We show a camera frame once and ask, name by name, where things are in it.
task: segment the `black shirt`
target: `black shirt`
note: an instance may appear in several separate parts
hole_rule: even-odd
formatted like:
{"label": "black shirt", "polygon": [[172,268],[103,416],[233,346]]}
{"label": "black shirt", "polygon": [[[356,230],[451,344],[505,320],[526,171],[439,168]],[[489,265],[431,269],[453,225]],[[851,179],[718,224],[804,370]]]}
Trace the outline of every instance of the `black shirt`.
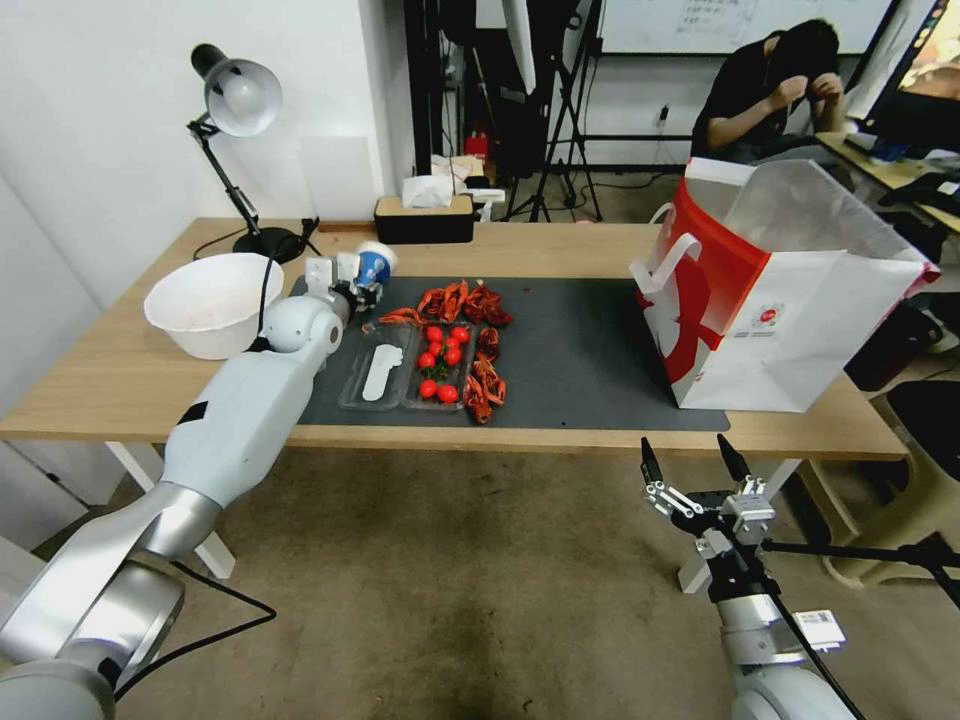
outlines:
{"label": "black shirt", "polygon": [[[744,110],[755,105],[767,97],[773,90],[769,87],[767,77],[769,62],[763,54],[763,44],[766,39],[744,45],[728,57],[720,72],[717,73],[710,89],[707,102],[700,111],[697,122],[693,126],[693,146],[690,154],[696,157],[723,156],[728,148],[717,153],[711,153],[707,146],[707,123],[711,118],[729,118],[739,115]],[[783,134],[787,124],[787,117],[801,101],[794,102],[788,111],[783,108],[770,113],[757,123],[737,143],[749,145],[763,145]]]}

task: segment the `floor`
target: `floor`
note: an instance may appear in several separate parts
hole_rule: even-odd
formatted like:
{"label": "floor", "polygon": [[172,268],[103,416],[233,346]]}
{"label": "floor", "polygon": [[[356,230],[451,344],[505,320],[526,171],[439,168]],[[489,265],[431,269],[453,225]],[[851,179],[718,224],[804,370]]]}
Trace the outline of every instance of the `floor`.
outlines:
{"label": "floor", "polygon": [[[601,187],[604,217],[645,221],[675,185],[667,176],[642,191]],[[559,183],[548,187],[559,207]],[[912,372],[947,363],[927,358]],[[719,459],[663,460],[681,489],[728,486]],[[637,463],[287,450],[217,528],[239,558],[230,585],[279,617],[159,670],[118,717],[727,718],[716,613],[676,585],[692,541],[642,502]],[[118,504],[135,494],[125,486]],[[790,509],[775,505],[774,535],[800,540]],[[815,559],[768,564],[789,607],[836,613],[848,642],[826,661],[867,718],[957,717],[960,616],[939,589],[903,581],[857,592]],[[167,648],[255,613],[187,583]]]}

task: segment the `whiteboard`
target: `whiteboard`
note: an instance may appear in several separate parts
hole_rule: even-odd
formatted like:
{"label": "whiteboard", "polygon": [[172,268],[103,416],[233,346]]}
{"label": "whiteboard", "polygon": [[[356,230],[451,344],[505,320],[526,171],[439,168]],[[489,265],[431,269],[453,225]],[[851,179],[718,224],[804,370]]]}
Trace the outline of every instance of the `whiteboard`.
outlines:
{"label": "whiteboard", "polygon": [[604,0],[604,53],[728,54],[773,30],[824,18],[840,52],[867,49],[890,0]]}

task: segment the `clear plastic tray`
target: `clear plastic tray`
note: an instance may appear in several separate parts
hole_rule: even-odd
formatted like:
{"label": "clear plastic tray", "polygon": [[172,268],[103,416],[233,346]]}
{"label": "clear plastic tray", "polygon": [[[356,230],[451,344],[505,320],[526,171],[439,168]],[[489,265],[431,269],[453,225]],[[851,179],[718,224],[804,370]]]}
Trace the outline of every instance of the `clear plastic tray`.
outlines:
{"label": "clear plastic tray", "polygon": [[[377,325],[360,340],[357,357],[353,361],[350,375],[343,384],[337,404],[344,410],[393,410],[400,404],[410,368],[416,364],[416,354],[411,346],[416,344],[417,329],[409,325]],[[380,345],[393,345],[403,351],[403,362],[391,368],[387,377],[387,386],[379,400],[364,400],[363,386],[373,364],[373,354]]]}
{"label": "clear plastic tray", "polygon": [[437,385],[453,385],[457,388],[457,402],[455,403],[442,403],[436,398],[430,398],[429,400],[423,400],[420,398],[420,383],[423,381],[423,375],[420,374],[420,370],[417,368],[417,358],[420,357],[421,353],[427,351],[427,333],[426,329],[416,330],[414,329],[414,337],[410,343],[410,354],[409,356],[404,356],[404,364],[407,364],[407,359],[409,358],[410,362],[410,372],[407,375],[406,390],[403,393],[401,403],[404,407],[411,408],[412,410],[434,410],[437,412],[453,412],[455,410],[463,409],[463,391],[467,386],[467,376],[470,374],[470,364],[473,362],[473,353],[477,347],[477,330],[476,325],[470,322],[455,322],[452,325],[441,325],[439,326],[443,330],[445,337],[450,336],[450,331],[455,327],[462,327],[470,333],[470,339],[465,345],[460,346],[460,364],[454,368],[447,370],[447,379],[443,382],[437,381]]}

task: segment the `tissue box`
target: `tissue box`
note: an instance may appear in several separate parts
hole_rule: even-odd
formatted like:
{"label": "tissue box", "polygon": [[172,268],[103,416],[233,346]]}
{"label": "tissue box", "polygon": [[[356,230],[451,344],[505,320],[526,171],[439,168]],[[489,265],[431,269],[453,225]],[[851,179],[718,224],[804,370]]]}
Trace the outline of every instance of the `tissue box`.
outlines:
{"label": "tissue box", "polygon": [[386,245],[470,242],[473,201],[455,195],[449,207],[405,208],[398,197],[383,197],[373,211],[377,237]]}

